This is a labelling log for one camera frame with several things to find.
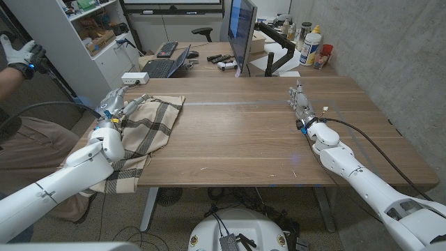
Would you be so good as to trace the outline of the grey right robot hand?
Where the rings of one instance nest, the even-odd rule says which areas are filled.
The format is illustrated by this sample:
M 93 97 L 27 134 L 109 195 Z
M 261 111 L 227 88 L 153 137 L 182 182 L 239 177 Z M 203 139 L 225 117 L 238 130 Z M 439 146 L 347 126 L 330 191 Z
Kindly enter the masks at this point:
M 295 88 L 289 88 L 289 95 L 289 105 L 292 106 L 296 117 L 302 123 L 303 127 L 308 129 L 312 123 L 318 121 L 318 117 L 314 112 L 311 102 L 304 94 L 303 86 L 299 79 L 296 82 Z

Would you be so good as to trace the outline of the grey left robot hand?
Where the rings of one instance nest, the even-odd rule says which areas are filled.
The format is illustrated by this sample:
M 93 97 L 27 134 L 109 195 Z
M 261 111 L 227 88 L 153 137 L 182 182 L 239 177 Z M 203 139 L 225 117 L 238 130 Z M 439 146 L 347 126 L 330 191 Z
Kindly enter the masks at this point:
M 128 86 L 124 86 L 110 91 L 101 101 L 96 109 L 96 112 L 101 115 L 97 122 L 98 128 L 115 128 L 112 119 L 120 119 L 122 116 L 131 115 L 143 101 L 148 99 L 148 94 L 144 94 L 140 98 L 125 104 L 123 98 L 128 89 Z

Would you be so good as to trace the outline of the person's white gloved hand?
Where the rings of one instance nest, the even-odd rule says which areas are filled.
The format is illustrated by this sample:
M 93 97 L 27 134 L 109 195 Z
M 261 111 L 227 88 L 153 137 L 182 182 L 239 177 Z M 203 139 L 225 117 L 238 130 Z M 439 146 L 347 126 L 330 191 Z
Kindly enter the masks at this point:
M 46 50 L 34 40 L 26 43 L 20 50 L 15 50 L 6 32 L 1 33 L 1 44 L 9 68 L 19 70 L 25 79 L 31 79 L 35 72 L 48 73 Z

